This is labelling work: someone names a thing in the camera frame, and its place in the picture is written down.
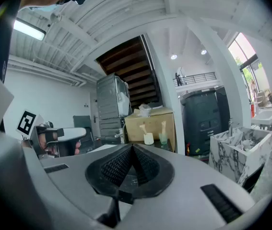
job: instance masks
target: door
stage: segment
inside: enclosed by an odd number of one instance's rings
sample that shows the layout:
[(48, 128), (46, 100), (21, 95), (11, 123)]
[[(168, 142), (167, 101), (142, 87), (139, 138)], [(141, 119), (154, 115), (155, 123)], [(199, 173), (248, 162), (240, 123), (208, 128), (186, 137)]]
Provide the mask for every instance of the door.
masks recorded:
[(94, 138), (101, 137), (101, 132), (99, 129), (98, 120), (98, 108), (97, 108), (97, 97), (96, 94), (90, 93), (90, 116), (91, 116), (91, 126)]

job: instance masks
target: ceiling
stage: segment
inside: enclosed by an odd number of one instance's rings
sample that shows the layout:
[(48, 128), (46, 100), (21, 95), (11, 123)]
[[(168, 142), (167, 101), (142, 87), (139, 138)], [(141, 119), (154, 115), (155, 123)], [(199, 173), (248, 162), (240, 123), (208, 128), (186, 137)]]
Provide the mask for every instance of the ceiling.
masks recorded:
[[(9, 69), (93, 86), (105, 76), (95, 59), (109, 50), (106, 43), (113, 41), (115, 47), (120, 43), (114, 38), (126, 31), (186, 15), (204, 19), (223, 40), (229, 40), (229, 32), (242, 31), (272, 42), (272, 16), (259, 0), (86, 0), (83, 5), (58, 6), (53, 12), (63, 16), (59, 23), (50, 20), (51, 12), (19, 11), (19, 18), (43, 29), (46, 36), (40, 42), (14, 31)], [(168, 35), (169, 54), (198, 55), (201, 43), (185, 25), (162, 33)]]
[[(236, 32), (220, 27), (212, 27), (218, 36), (229, 44), (232, 42)], [(169, 66), (172, 68), (171, 72), (176, 72), (179, 67), (187, 64), (206, 64), (212, 65), (213, 61), (209, 52), (201, 55), (201, 51), (205, 46), (197, 38), (197, 36), (184, 24), (177, 24), (168, 28), (157, 29), (152, 32), (156, 42), (160, 46), (164, 55), (171, 62)], [(170, 60), (172, 55), (177, 55), (178, 58), (173, 61)]]

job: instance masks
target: orange object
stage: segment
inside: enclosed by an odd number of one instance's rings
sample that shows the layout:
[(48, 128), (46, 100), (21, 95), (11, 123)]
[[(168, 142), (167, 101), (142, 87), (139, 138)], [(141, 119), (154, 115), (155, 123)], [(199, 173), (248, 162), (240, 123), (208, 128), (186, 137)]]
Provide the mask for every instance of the orange object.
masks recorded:
[(186, 155), (187, 155), (187, 156), (189, 156), (189, 154), (190, 154), (189, 146), (190, 146), (190, 143), (188, 143), (188, 144), (186, 145)]
[(252, 114), (252, 117), (255, 117), (254, 102), (251, 102), (251, 114)]

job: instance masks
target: balcony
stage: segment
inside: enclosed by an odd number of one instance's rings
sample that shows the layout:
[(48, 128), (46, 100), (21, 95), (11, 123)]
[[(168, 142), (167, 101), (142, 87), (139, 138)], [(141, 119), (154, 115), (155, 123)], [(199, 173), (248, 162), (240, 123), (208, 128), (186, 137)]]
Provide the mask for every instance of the balcony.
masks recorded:
[(180, 79), (179, 85), (177, 79), (173, 79), (176, 91), (179, 94), (186, 91), (190, 92), (203, 88), (212, 88), (216, 85), (218, 86), (222, 85), (221, 81), (216, 78), (214, 72), (186, 76), (179, 79)]

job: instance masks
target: marble cabinet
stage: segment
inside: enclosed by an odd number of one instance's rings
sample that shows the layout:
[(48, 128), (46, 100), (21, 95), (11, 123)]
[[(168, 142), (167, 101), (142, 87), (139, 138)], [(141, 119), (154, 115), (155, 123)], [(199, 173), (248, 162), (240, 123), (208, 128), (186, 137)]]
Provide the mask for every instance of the marble cabinet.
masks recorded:
[[(245, 140), (253, 141), (248, 150), (239, 148)], [(228, 131), (211, 136), (209, 165), (242, 186), (267, 161), (271, 150), (272, 132), (233, 128), (231, 137)]]

